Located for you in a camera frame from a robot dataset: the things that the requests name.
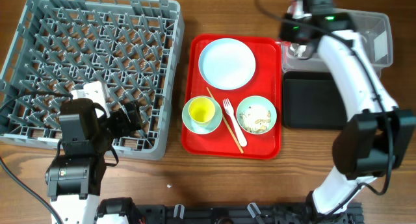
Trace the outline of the large pale blue plate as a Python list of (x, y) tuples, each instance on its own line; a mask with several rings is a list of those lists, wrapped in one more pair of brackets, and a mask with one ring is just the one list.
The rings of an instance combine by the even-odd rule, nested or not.
[(206, 45), (198, 59), (205, 82), (220, 90), (236, 90), (254, 76), (256, 61), (252, 50), (243, 42), (221, 38)]

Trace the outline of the pale blue small bowl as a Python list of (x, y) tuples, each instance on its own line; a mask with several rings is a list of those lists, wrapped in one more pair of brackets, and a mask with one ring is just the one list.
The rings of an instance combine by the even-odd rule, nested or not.
[(183, 124), (185, 125), (185, 127), (189, 131), (191, 131), (195, 134), (209, 134), (209, 133), (213, 132), (214, 130), (216, 130), (218, 128), (218, 126), (221, 124), (222, 110), (220, 108), (220, 105), (213, 98), (208, 97), (213, 101), (213, 103), (215, 105), (215, 115), (214, 115), (214, 118), (212, 119), (212, 121), (210, 122), (210, 124), (201, 127), (201, 126), (197, 125), (195, 122), (193, 122), (190, 115), (189, 115), (189, 104), (194, 98), (195, 97), (193, 97), (192, 99), (187, 101), (185, 106), (183, 107), (183, 110), (182, 110)]

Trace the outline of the yellow plastic cup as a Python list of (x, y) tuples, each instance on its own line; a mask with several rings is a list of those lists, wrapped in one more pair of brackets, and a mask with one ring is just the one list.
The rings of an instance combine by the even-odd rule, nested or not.
[(206, 126), (215, 116), (215, 104), (208, 97), (195, 97), (189, 104), (188, 112), (193, 122)]

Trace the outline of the mint green bowl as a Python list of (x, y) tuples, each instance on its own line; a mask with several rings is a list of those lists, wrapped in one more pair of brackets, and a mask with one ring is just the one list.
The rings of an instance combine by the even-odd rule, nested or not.
[(271, 113), (270, 126), (265, 132), (261, 133), (261, 134), (265, 134), (266, 132), (270, 131), (275, 126), (275, 124), (278, 120), (278, 113), (276, 111), (276, 108), (272, 104), (271, 101), (269, 101), (267, 98), (259, 96), (259, 95), (253, 95), (253, 96), (249, 96), (249, 97), (243, 99), (237, 107), (237, 122), (241, 127), (242, 127), (242, 122), (241, 122), (241, 119), (240, 119), (240, 113), (243, 112), (249, 106), (252, 106), (252, 105), (264, 106)]

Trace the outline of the wooden chopstick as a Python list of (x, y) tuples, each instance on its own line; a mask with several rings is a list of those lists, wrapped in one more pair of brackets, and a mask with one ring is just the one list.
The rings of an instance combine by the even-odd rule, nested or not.
[[(211, 97), (211, 98), (213, 98), (213, 99), (216, 101), (216, 99), (215, 99), (214, 95), (211, 93), (211, 91), (210, 91), (209, 87), (206, 87), (206, 89), (207, 89), (207, 92), (209, 93), (210, 97)], [(228, 123), (228, 121), (227, 121), (227, 119), (226, 119), (226, 117), (225, 117), (225, 115), (224, 115), (224, 114), (222, 114), (222, 120), (223, 120), (224, 124), (226, 125), (226, 127), (227, 127), (227, 129), (228, 129), (228, 131), (229, 131), (229, 133), (230, 133), (231, 137), (233, 138), (233, 140), (234, 140), (234, 142), (235, 142), (236, 146), (238, 147), (238, 149), (239, 149), (240, 153), (241, 153), (241, 154), (244, 154), (244, 150), (243, 150), (242, 146), (240, 145), (240, 143), (239, 143), (239, 141), (238, 141), (237, 137), (235, 136), (235, 134), (234, 134), (233, 130), (232, 130), (232, 129), (231, 129), (231, 127), (229, 126), (229, 123)]]

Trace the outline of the white plastic fork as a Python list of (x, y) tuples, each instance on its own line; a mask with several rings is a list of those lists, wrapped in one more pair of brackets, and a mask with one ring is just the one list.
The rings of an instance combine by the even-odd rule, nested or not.
[(248, 142), (244, 136), (244, 134), (242, 133), (242, 130), (237, 122), (237, 119), (234, 115), (234, 109), (233, 106), (230, 102), (229, 99), (224, 99), (223, 101), (223, 106), (224, 106), (224, 110), (226, 111), (226, 114), (230, 117), (232, 124), (233, 124), (233, 128), (235, 130), (235, 135), (237, 137), (237, 140), (240, 144), (241, 147), (246, 147)]

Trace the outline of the rice and nut scraps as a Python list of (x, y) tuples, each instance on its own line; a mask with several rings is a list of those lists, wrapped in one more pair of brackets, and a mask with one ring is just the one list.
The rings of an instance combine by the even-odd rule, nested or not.
[(270, 126), (271, 113), (264, 106), (252, 105), (240, 113), (240, 120), (246, 131), (261, 134)]

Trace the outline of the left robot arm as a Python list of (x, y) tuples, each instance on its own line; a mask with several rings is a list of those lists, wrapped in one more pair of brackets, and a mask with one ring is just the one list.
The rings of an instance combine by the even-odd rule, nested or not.
[(143, 127), (138, 103), (118, 110), (104, 108), (91, 99), (67, 101), (60, 107), (62, 138), (45, 173), (53, 223), (145, 223), (144, 214), (128, 197), (100, 200), (101, 181), (111, 163), (106, 152), (116, 154), (114, 139), (129, 136)]

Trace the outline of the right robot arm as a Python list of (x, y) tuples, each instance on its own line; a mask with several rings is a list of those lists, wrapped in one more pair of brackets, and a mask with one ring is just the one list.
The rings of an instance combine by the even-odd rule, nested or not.
[(361, 43), (349, 13), (333, 0), (292, 0), (282, 19), (283, 41), (312, 45), (328, 67), (346, 110), (347, 123), (332, 147), (334, 167), (311, 193), (315, 215), (344, 212), (367, 187), (384, 195), (415, 128), (415, 115), (387, 93)]

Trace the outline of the black plastic waste tray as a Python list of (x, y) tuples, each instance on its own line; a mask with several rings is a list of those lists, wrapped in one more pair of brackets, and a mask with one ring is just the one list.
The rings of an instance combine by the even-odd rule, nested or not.
[(330, 73), (288, 71), (282, 88), (286, 127), (341, 130), (346, 125), (345, 106)]

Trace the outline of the grey plastic dishwasher rack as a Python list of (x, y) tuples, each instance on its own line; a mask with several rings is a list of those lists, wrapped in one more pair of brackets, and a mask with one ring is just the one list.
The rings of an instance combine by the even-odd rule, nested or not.
[(138, 103), (143, 128), (113, 142), (118, 156), (160, 160), (185, 24), (174, 0), (27, 0), (1, 69), (1, 141), (54, 149), (60, 105), (96, 81), (105, 107)]

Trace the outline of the clear plastic waste bin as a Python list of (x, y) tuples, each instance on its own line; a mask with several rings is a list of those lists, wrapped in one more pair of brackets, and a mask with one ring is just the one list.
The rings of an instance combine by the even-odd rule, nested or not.
[[(342, 8), (336, 8), (334, 11), (350, 14), (360, 33), (361, 43), (367, 57), (377, 76), (380, 77), (383, 68), (393, 63), (393, 39), (388, 16), (380, 12)], [(313, 51), (311, 46), (283, 43), (281, 50), (283, 72), (329, 72), (328, 67), (317, 54), (308, 58)]]

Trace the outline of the red plastic serving tray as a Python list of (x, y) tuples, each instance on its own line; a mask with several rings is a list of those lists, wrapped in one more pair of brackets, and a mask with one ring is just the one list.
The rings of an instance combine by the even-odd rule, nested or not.
[[(224, 38), (238, 40), (253, 53), (256, 61), (253, 77), (236, 90), (221, 90), (204, 81), (199, 72), (199, 58), (211, 42)], [(255, 36), (233, 36), (221, 34), (201, 34), (193, 39), (190, 47), (187, 87), (185, 101), (197, 96), (214, 97), (221, 105), (228, 98), (234, 108), (245, 98), (258, 95), (268, 99), (276, 109), (277, 123), (268, 132), (260, 135), (245, 133), (248, 145), (240, 151), (226, 124), (221, 121), (214, 124), (213, 132), (197, 134), (185, 125), (182, 128), (181, 141), (189, 153), (207, 156), (224, 156), (270, 160), (281, 149), (281, 48), (271, 38)]]

